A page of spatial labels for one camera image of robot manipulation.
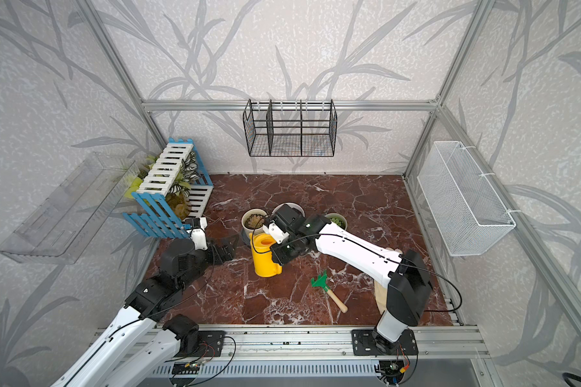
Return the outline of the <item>yellow watering can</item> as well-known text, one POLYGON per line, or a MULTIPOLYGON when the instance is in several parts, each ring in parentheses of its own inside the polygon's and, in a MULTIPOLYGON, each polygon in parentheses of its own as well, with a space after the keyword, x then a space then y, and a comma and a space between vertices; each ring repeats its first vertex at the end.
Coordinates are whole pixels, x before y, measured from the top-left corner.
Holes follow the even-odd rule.
POLYGON ((254 270, 259 277, 274 277, 282 273, 282 266, 274 262, 270 250, 276 243, 275 239, 266 233, 258 235, 250 233, 254 270))

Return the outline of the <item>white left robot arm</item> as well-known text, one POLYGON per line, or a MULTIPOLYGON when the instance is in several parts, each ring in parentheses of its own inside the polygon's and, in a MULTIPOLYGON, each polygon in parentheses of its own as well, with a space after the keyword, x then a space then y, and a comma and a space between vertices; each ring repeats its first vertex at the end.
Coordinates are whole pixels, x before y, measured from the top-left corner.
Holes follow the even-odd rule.
POLYGON ((240 236, 173 240, 161 256, 158 273, 141 282, 103 334, 56 380, 57 386, 137 386, 174 357, 214 358, 221 332, 199 333, 185 315, 166 320, 187 288, 214 267, 236 257, 240 236))

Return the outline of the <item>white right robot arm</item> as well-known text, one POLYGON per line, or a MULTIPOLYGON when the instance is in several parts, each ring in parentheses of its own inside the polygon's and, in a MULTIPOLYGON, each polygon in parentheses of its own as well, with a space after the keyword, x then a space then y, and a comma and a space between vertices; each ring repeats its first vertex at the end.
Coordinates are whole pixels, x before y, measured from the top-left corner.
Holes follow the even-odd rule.
POLYGON ((433 273, 421 254, 381 248, 347 232, 323 214, 306 218, 287 205, 267 217, 263 228, 274 243, 257 248, 256 253, 271 254, 274 264, 283 266, 299 256, 318 252, 344 261, 382 286, 385 311, 374 328, 375 338, 396 343, 405 330, 419 325, 433 292, 433 273))

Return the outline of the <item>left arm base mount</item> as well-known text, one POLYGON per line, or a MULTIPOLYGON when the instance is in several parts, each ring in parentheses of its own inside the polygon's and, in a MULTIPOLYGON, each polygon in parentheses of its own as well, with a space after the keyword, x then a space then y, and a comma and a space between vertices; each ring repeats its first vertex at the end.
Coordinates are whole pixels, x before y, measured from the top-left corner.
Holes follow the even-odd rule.
POLYGON ((201 331, 196 322, 182 314, 165 322, 162 329, 170 330, 179 341, 177 357, 215 358, 222 353, 225 331, 201 331))

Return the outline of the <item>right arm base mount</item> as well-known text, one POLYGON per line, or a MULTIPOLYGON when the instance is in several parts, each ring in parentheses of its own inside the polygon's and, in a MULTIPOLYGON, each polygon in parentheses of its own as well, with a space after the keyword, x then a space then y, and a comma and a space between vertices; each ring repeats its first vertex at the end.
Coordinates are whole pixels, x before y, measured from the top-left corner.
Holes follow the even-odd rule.
POLYGON ((391 342, 379 335, 375 329, 355 329, 351 331, 353 354, 355 356, 416 356, 419 350, 416 337, 411 329, 402 332, 397 341, 391 342))

